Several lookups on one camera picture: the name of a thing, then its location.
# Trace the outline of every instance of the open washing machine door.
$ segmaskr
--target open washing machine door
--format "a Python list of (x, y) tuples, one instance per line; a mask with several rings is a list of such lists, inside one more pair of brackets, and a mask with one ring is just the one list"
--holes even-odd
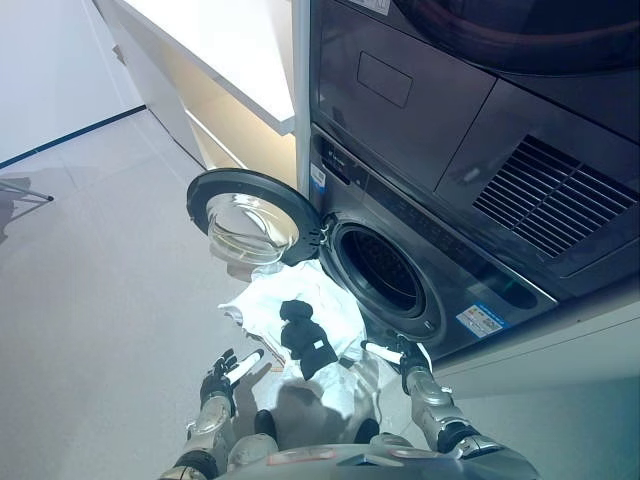
[(287, 265), (317, 256), (321, 219), (288, 185), (251, 170), (221, 168), (197, 176), (187, 211), (209, 237), (211, 253), (227, 262)]

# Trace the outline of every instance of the washing machine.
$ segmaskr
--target washing machine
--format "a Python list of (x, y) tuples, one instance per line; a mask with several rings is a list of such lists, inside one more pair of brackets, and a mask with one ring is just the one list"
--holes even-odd
[(195, 178), (187, 209), (211, 252), (248, 265), (319, 258), (355, 295), (372, 341), (401, 333), (434, 359), (556, 306), (318, 127), (310, 162), (309, 198), (249, 170)]

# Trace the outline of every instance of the dryer vent grille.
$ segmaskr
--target dryer vent grille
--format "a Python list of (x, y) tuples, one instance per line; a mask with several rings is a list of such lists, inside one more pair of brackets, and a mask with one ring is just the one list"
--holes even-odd
[(527, 135), (473, 203), (556, 257), (640, 201), (640, 194)]

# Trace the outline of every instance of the metallic robot arm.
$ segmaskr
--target metallic robot arm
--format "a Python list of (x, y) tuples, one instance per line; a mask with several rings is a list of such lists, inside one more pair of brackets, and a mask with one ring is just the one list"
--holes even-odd
[(427, 368), (412, 368), (406, 385), (411, 395), (411, 417), (432, 450), (482, 464), (495, 471), (495, 478), (539, 478), (522, 455), (480, 435), (453, 403), (450, 389), (441, 387)]
[(159, 480), (209, 480), (224, 473), (234, 444), (231, 403), (220, 393), (209, 398), (189, 425), (183, 454)]

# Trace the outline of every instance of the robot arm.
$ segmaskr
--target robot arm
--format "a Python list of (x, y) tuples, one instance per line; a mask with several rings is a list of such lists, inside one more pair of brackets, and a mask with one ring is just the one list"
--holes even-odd
[(495, 472), (494, 478), (539, 478), (522, 455), (478, 433), (454, 404), (451, 390), (441, 387), (428, 367), (414, 366), (406, 372), (406, 390), (411, 417), (432, 450), (482, 464)]
[(159, 480), (211, 480), (226, 472), (235, 437), (233, 388), (264, 355), (256, 350), (240, 364), (227, 350), (207, 373), (200, 388), (200, 413), (187, 427), (187, 442), (176, 464)]

